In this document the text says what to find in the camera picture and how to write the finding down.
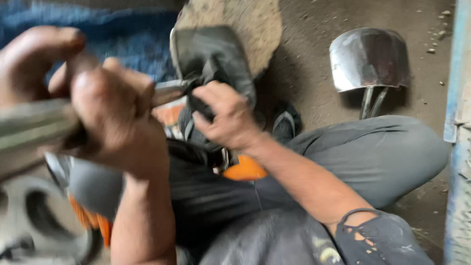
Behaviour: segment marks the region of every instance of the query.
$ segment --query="hand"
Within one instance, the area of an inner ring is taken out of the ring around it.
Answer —
[[[201,113],[193,113],[196,128],[209,140],[244,151],[263,135],[247,107],[247,98],[229,85],[213,81],[194,89],[193,95],[208,104],[216,115],[210,123]]]
[[[67,87],[88,137],[80,156],[113,166],[137,178],[168,176],[169,157],[162,125],[150,116],[154,83],[124,69],[115,58],[103,66],[80,54],[51,79],[49,90]]]
[[[76,28],[33,27],[0,50],[0,108],[50,98],[44,75],[85,47]]]

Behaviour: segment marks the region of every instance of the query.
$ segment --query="blue cloth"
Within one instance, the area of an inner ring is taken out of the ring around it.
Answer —
[[[164,82],[176,79],[169,37],[177,15],[159,8],[111,12],[51,3],[27,6],[12,0],[0,4],[0,48],[34,26],[76,27],[87,35],[86,49],[101,60],[118,57],[124,66],[151,75],[156,82]],[[54,65],[46,81],[60,64]]]

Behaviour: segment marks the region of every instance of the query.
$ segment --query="forearm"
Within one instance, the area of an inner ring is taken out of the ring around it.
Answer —
[[[267,134],[244,152],[263,165],[303,208],[325,225],[336,225],[350,210],[372,208],[354,190],[315,162],[284,148]],[[362,214],[362,223],[374,217]]]
[[[126,178],[111,238],[112,264],[176,264],[168,178]]]

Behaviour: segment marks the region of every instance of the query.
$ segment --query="person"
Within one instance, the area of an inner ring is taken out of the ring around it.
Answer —
[[[73,168],[70,188],[113,215],[112,264],[176,264],[176,244],[202,265],[432,264],[403,219],[376,209],[445,167],[445,143],[422,122],[381,116],[295,136],[297,114],[287,108],[270,136],[243,96],[211,82],[193,95],[215,118],[194,113],[196,128],[270,173],[235,182],[166,140],[149,114],[149,77],[115,58],[98,65],[78,56],[84,43],[77,29],[52,26],[13,40],[0,51],[0,107],[70,93],[89,137],[79,155],[107,166]],[[44,75],[60,60],[67,63],[46,88]],[[118,195],[110,199],[108,188]]]

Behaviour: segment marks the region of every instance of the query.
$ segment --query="gray trousers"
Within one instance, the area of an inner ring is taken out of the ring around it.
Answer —
[[[405,116],[336,124],[303,133],[286,145],[325,167],[375,208],[431,180],[448,160],[446,143],[421,121]],[[177,243],[189,248],[210,242],[244,215],[300,207],[272,176],[235,182],[185,159],[182,152],[171,151],[170,184]],[[114,219],[122,190],[118,172],[88,162],[76,163],[72,170],[70,191],[77,201],[109,219]]]

